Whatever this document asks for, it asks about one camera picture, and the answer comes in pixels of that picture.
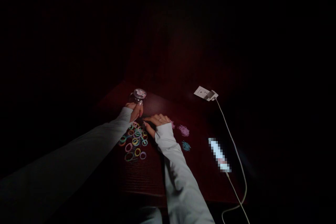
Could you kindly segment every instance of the light gray sleeve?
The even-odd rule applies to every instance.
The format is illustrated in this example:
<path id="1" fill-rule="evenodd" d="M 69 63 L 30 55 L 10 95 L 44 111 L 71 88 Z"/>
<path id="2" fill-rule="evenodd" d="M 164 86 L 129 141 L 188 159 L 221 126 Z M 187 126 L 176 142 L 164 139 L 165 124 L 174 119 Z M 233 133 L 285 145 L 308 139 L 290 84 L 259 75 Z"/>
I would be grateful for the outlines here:
<path id="1" fill-rule="evenodd" d="M 155 141 L 165 156 L 165 184 L 170 223 L 215 223 L 187 166 L 181 147 L 174 138 L 171 123 L 156 127 Z"/>
<path id="2" fill-rule="evenodd" d="M 0 181 L 2 223 L 43 223 L 93 173 L 131 125 L 122 108 L 110 123 L 94 128 Z"/>

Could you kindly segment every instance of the jar lid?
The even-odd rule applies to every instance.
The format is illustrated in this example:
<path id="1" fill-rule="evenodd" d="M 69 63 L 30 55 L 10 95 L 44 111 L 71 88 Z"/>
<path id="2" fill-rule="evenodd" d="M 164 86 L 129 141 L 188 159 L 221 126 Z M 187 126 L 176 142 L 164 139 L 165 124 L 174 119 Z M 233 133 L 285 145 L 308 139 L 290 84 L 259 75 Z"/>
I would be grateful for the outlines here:
<path id="1" fill-rule="evenodd" d="M 143 89 L 135 89 L 133 94 L 136 98 L 139 98 L 139 99 L 144 99 L 147 95 L 146 91 Z"/>

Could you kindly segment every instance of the table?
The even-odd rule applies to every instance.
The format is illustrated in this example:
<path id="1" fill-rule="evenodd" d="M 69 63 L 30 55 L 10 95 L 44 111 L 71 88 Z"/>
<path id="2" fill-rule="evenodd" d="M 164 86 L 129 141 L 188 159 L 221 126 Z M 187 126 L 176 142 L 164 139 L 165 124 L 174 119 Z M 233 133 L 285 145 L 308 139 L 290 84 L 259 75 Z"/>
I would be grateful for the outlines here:
<path id="1" fill-rule="evenodd" d="M 141 87 L 121 82 L 95 106 L 95 116 L 102 122 L 113 120 L 135 88 Z M 182 141 L 191 146 L 190 152 L 182 151 L 204 199 L 207 202 L 238 203 L 225 173 L 219 170 L 209 147 L 208 138 L 215 137 L 212 135 L 213 129 L 206 123 L 206 118 L 199 116 L 197 108 L 187 110 L 151 92 L 147 92 L 143 107 L 143 117 L 159 113 L 167 115 L 176 125 L 173 130 L 176 141 L 181 146 Z M 177 129 L 180 124 L 190 130 L 188 137 L 182 136 Z M 159 197 L 161 202 L 165 202 L 163 156 L 151 137 L 148 145 L 141 147 L 141 150 L 147 153 L 147 158 L 131 164 L 124 161 L 125 147 L 115 146 L 104 160 L 110 166 L 109 176 L 121 192 Z M 235 176 L 238 172 L 241 173 L 240 167 L 230 174 L 230 178 L 238 196 L 242 198 L 244 188 L 239 186 Z"/>

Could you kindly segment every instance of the hand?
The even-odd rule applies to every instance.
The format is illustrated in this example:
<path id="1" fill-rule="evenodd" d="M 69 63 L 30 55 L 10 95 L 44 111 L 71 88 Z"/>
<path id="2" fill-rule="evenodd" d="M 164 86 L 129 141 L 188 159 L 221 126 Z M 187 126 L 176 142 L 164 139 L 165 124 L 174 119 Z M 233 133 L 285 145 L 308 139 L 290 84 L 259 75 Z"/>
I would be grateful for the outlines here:
<path id="1" fill-rule="evenodd" d="M 146 117 L 143 119 L 143 124 L 146 127 L 147 132 L 152 136 L 152 138 L 154 138 L 155 135 L 155 130 L 153 130 L 153 128 L 146 123 L 145 121 L 150 121 L 152 123 L 154 123 L 155 126 L 160 126 L 163 124 L 167 124 L 170 123 L 170 119 L 168 118 L 168 116 L 163 115 L 163 114 L 159 114 L 159 115 L 152 115 L 151 117 Z"/>
<path id="2" fill-rule="evenodd" d="M 144 108 L 142 105 L 142 101 L 140 101 L 138 104 L 136 103 L 126 103 L 125 107 L 133 109 L 133 112 L 131 114 L 130 122 L 135 121 L 138 119 L 138 117 L 142 116 L 142 113 L 144 112 Z"/>

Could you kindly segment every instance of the white cable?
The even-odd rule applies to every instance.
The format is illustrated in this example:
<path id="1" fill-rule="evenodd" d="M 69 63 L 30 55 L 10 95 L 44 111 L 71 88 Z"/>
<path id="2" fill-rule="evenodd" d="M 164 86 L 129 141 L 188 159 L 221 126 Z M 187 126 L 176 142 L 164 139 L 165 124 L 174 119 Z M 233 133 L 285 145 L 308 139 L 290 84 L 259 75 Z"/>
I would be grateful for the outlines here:
<path id="1" fill-rule="evenodd" d="M 230 183 L 231 183 L 231 185 L 232 185 L 232 188 L 233 188 L 233 190 L 234 190 L 234 193 L 236 194 L 236 197 L 237 197 L 237 199 L 238 199 L 238 201 L 239 201 L 239 205 L 238 205 L 238 206 L 235 206 L 235 207 L 233 207 L 233 208 L 224 210 L 224 211 L 222 212 L 222 221 L 223 221 L 223 223 L 225 224 L 224 219 L 223 219 L 223 214 L 224 214 L 224 213 L 229 212 L 229 211 L 231 211 L 231 210 L 235 210 L 235 209 L 237 209 L 237 208 L 239 208 L 239 207 L 241 206 L 242 210 L 244 211 L 244 214 L 245 214 L 245 217 L 246 217 L 246 219 L 247 219 L 247 222 L 248 222 L 248 224 L 250 224 L 250 222 L 249 222 L 249 220 L 248 220 L 248 217 L 247 217 L 247 215 L 246 215 L 246 213 L 245 213 L 245 210 L 244 210 L 244 208 L 243 208 L 243 205 L 242 205 L 242 204 L 244 203 L 244 201 L 245 201 L 246 193 L 247 193 L 247 183 L 246 183 L 246 178 L 245 178 L 245 173 L 244 173 L 243 165 L 242 165 L 242 162 L 241 162 L 241 160 L 240 160 L 240 157 L 239 157 L 239 154 L 238 154 L 238 151 L 237 151 L 236 144 L 234 143 L 234 140 L 233 140 L 233 138 L 232 138 L 231 132 L 230 132 L 230 130 L 229 130 L 228 124 L 226 123 L 226 120 L 225 120 L 225 116 L 224 116 L 224 114 L 223 114 L 223 111 L 222 111 L 222 109 L 220 108 L 221 106 L 219 105 L 219 102 L 217 101 L 217 98 L 215 98 L 215 100 L 216 100 L 216 102 L 217 102 L 217 104 L 218 104 L 218 106 L 219 106 L 219 109 L 220 109 L 220 111 L 221 111 L 221 113 L 222 113 L 222 115 L 223 115 L 223 118 L 224 118 L 224 121 L 225 121 L 227 130 L 228 130 L 228 132 L 229 132 L 229 134 L 230 134 L 230 137 L 231 137 L 231 140 L 232 140 L 232 142 L 233 142 L 234 149 L 236 150 L 237 157 L 238 157 L 238 160 L 239 160 L 239 163 L 240 163 L 240 167 L 241 167 L 241 170 L 242 170 L 242 172 L 243 172 L 244 181 L 245 181 L 245 193 L 244 193 L 244 197 L 243 197 L 242 201 L 240 202 L 240 200 L 239 200 L 239 198 L 238 198 L 238 195 L 237 195 L 237 193 L 236 193 L 236 190 L 235 190 L 235 188 L 233 187 L 233 184 L 231 183 L 229 174 L 226 172 L 226 175 L 227 175 L 227 177 L 228 177 L 228 179 L 229 179 L 229 181 L 230 181 Z"/>

